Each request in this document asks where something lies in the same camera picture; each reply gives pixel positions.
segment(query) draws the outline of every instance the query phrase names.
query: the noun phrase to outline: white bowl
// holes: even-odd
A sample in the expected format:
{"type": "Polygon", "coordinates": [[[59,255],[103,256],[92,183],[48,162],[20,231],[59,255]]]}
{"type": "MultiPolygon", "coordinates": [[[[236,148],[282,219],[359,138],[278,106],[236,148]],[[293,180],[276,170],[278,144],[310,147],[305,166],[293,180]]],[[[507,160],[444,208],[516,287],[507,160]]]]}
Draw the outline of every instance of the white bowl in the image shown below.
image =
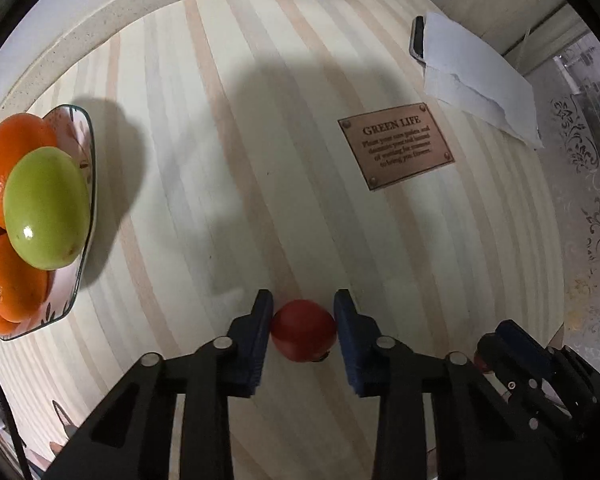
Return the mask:
{"type": "Polygon", "coordinates": [[[56,133],[58,148],[67,152],[80,166],[89,190],[91,218],[87,241],[72,264],[49,272],[49,287],[46,300],[28,320],[21,322],[16,330],[5,336],[4,341],[16,339],[66,316],[74,306],[80,287],[80,277],[93,238],[96,219],[96,151],[93,143],[93,128],[85,110],[74,105],[60,105],[45,115],[44,120],[56,133]]]}

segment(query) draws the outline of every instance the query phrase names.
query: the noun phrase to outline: green apple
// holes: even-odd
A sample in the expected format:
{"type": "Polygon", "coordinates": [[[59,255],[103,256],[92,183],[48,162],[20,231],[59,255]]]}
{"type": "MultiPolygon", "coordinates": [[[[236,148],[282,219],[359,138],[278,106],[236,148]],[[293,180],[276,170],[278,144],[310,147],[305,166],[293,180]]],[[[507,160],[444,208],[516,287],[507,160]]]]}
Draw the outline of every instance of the green apple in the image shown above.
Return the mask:
{"type": "Polygon", "coordinates": [[[89,192],[78,165],[58,148],[38,148],[14,166],[3,207],[11,245],[30,266],[65,267],[84,247],[89,192]]]}

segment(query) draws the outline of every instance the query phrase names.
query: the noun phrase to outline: tissue paper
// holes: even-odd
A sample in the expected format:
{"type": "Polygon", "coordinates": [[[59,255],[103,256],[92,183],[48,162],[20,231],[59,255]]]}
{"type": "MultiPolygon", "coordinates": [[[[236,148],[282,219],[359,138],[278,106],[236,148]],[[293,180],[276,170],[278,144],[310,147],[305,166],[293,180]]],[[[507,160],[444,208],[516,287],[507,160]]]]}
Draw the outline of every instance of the tissue paper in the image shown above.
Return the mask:
{"type": "Polygon", "coordinates": [[[429,12],[423,57],[427,94],[542,148],[531,85],[483,40],[429,12]]]}

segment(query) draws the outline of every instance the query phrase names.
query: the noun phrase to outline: wooden table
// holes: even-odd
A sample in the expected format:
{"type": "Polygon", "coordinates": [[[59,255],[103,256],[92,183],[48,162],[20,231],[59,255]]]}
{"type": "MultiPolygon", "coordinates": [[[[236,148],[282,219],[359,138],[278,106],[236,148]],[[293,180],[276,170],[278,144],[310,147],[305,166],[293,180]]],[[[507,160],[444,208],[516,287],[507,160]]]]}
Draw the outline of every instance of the wooden table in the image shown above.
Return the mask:
{"type": "MultiPolygon", "coordinates": [[[[89,269],[67,319],[0,341],[0,381],[27,445],[66,440],[147,351],[225,333],[259,288],[330,308],[349,288],[415,351],[473,354],[513,318],[547,342],[562,323],[554,209],[538,157],[429,98],[408,54],[428,0],[185,0],[132,23],[34,104],[83,106],[98,156],[89,269]],[[338,127],[425,101],[456,162],[370,192],[338,127]]],[[[339,350],[231,403],[238,478],[366,479],[378,403],[339,350]]]]}

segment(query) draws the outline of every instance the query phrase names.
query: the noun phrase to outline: tomato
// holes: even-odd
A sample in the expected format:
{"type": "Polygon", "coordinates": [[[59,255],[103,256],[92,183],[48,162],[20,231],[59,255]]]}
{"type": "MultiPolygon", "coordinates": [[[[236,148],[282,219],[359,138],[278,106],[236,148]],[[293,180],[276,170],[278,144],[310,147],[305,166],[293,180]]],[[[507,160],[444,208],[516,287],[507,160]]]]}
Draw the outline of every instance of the tomato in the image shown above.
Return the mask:
{"type": "Polygon", "coordinates": [[[478,370],[480,370],[481,374],[486,374],[488,372],[491,372],[489,365],[486,362],[484,362],[484,359],[482,357],[480,357],[480,354],[478,354],[477,351],[474,355],[474,365],[476,368],[478,368],[478,370]]]}
{"type": "Polygon", "coordinates": [[[320,305],[309,300],[293,300],[271,320],[271,339],[290,361],[317,361],[336,341],[336,322],[320,305]]]}

